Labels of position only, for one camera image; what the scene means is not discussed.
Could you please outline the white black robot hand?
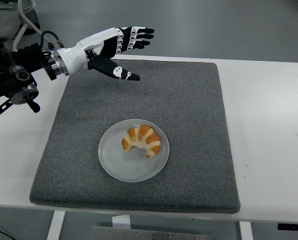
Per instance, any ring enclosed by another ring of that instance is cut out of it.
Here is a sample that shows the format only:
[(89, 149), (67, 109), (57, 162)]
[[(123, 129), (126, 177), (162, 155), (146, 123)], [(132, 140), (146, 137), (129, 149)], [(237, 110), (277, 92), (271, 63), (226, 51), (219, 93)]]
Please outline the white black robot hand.
[(154, 29), (143, 26), (112, 27), (80, 40), (71, 48), (57, 50), (54, 58), (61, 71), (69, 76), (82, 69), (94, 69), (114, 79), (139, 81), (137, 74), (124, 69), (112, 58), (150, 45), (154, 32)]

